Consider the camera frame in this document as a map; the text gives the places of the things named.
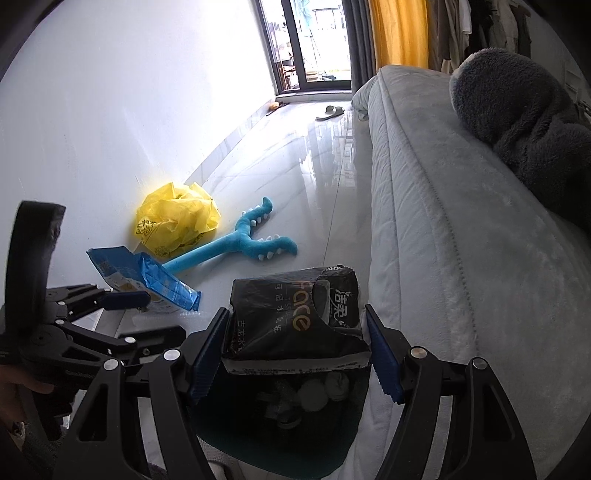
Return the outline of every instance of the yellow curtain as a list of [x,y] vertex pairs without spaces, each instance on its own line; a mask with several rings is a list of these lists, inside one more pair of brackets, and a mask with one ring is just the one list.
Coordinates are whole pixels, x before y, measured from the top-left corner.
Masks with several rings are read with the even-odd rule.
[[429,67],[427,0],[369,0],[376,67]]

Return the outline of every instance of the silver screw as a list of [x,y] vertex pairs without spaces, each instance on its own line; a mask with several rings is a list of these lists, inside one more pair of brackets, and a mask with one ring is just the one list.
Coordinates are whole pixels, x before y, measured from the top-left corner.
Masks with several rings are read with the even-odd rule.
[[472,365],[474,365],[474,367],[476,367],[478,370],[485,370],[486,367],[488,367],[486,360],[483,358],[475,358],[472,360]]
[[178,357],[181,356],[181,352],[179,352],[176,349],[172,349],[172,350],[166,350],[164,352],[164,359],[168,360],[169,362],[173,362],[175,361]]
[[414,358],[425,358],[427,356],[427,351],[420,347],[420,346],[416,346],[415,348],[410,350],[410,354],[414,357]]
[[119,362],[117,360],[115,360],[114,358],[109,358],[104,364],[103,364],[103,368],[105,370],[111,371],[114,370],[115,368],[117,368],[119,366]]

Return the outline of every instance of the white slipper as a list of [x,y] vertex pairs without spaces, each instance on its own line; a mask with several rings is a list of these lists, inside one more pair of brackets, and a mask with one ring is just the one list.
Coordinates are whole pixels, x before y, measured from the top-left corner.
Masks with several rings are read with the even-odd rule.
[[324,114],[317,116],[316,119],[317,120],[328,120],[329,118],[334,118],[336,116],[343,115],[343,113],[345,113],[345,111],[343,110],[343,107],[329,105],[328,107],[326,107],[326,111],[324,112]]

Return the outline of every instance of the bed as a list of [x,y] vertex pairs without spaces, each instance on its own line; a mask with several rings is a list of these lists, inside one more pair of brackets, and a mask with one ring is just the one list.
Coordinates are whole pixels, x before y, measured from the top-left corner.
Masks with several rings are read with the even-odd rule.
[[[540,479],[591,411],[591,252],[462,128],[449,76],[387,66],[353,98],[355,163],[372,170],[369,302],[440,359],[486,358]],[[425,479],[438,477],[451,402]],[[401,407],[372,373],[357,437],[332,480],[373,480]]]

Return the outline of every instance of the glossy marble floor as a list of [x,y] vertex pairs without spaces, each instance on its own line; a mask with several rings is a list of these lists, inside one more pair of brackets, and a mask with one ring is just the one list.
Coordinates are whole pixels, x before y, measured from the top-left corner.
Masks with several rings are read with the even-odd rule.
[[[323,122],[315,117],[328,103],[299,103],[279,109],[259,122],[204,183],[222,214],[217,236],[232,231],[243,210],[268,196],[273,212],[256,228],[253,238],[278,233],[290,236],[298,245],[296,256],[284,253],[261,262],[229,254],[180,275],[202,291],[200,310],[204,316],[228,305],[236,278],[336,264],[355,270],[360,303],[366,302],[371,171],[353,167],[353,112],[348,103],[338,104],[345,107],[345,114]],[[133,328],[125,317],[119,331]],[[151,461],[160,463],[151,428],[142,428],[147,454]],[[247,479],[277,478],[248,465],[243,465],[243,473]]]

